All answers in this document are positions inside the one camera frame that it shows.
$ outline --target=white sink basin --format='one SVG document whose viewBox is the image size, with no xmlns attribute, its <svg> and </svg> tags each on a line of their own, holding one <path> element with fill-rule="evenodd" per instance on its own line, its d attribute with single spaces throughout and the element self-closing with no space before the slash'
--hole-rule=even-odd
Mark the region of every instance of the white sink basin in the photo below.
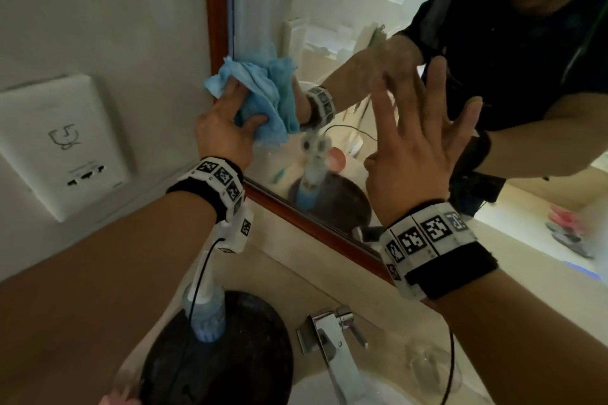
<svg viewBox="0 0 608 405">
<path fill-rule="evenodd" d="M 376 378 L 362 374 L 367 387 L 367 396 L 357 405 L 414 405 L 392 386 Z M 288 405 L 340 405 L 331 384 L 330 374 L 325 371 L 318 375 L 304 378 L 293 387 Z"/>
</svg>

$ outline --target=forearm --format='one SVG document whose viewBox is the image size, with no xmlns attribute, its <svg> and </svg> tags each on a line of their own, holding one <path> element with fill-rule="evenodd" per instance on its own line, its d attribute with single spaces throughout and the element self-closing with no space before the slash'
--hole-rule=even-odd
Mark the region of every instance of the forearm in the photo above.
<svg viewBox="0 0 608 405">
<path fill-rule="evenodd" d="M 488 134 L 490 154 L 476 171 L 507 179 L 573 175 L 606 149 L 601 132 L 569 117 Z"/>
<path fill-rule="evenodd" d="M 504 272 L 435 304 L 498 405 L 608 403 L 608 348 Z"/>
<path fill-rule="evenodd" d="M 397 59 L 406 53 L 416 65 L 422 64 L 422 54 L 414 42 L 404 35 L 395 35 L 361 50 L 334 71 L 322 86 L 333 97 L 336 112 L 361 102 L 370 93 L 371 80 L 383 73 L 391 75 Z"/>
<path fill-rule="evenodd" d="M 206 201 L 175 192 L 3 282 L 0 401 L 18 391 L 45 400 L 69 391 L 84 403 L 75 387 L 98 400 L 214 224 Z"/>
</svg>

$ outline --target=mirror frame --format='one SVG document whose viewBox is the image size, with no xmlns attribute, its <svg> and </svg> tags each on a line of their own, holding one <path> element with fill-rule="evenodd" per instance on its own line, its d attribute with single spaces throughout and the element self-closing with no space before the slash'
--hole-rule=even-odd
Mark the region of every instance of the mirror frame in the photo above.
<svg viewBox="0 0 608 405">
<path fill-rule="evenodd" d="M 217 74 L 224 64 L 224 57 L 230 55 L 231 43 L 229 40 L 230 21 L 229 3 L 231 0 L 207 0 L 207 25 L 209 28 L 209 52 L 211 60 L 211 73 Z M 359 266 L 394 285 L 389 272 L 380 258 L 372 255 L 362 244 L 358 245 L 354 239 L 348 240 L 334 232 L 319 221 L 308 218 L 300 213 L 295 206 L 285 202 L 284 199 L 266 192 L 262 187 L 245 179 L 247 196 L 271 211 L 275 215 L 288 221 L 306 234 L 319 240 L 326 246 L 334 249 Z"/>
</svg>

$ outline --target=white electrical socket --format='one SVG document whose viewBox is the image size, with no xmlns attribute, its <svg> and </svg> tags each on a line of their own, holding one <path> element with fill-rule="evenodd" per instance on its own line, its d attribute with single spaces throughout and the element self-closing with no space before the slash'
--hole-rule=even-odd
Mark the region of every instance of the white electrical socket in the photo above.
<svg viewBox="0 0 608 405">
<path fill-rule="evenodd" d="M 58 220 L 130 178 L 89 76 L 0 93 L 0 153 Z"/>
</svg>

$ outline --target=shirt sleeve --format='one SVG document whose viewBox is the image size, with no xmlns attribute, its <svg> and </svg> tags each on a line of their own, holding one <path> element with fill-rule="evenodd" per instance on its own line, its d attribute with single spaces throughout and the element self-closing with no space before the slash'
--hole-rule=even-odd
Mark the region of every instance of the shirt sleeve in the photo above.
<svg viewBox="0 0 608 405">
<path fill-rule="evenodd" d="M 608 94 L 608 20 L 594 34 L 587 51 L 579 56 L 567 72 L 563 94 Z"/>
<path fill-rule="evenodd" d="M 418 9 L 412 23 L 395 34 L 412 40 L 420 48 L 425 63 L 430 62 L 433 56 L 441 55 L 441 28 L 451 4 L 452 0 L 427 0 Z"/>
</svg>

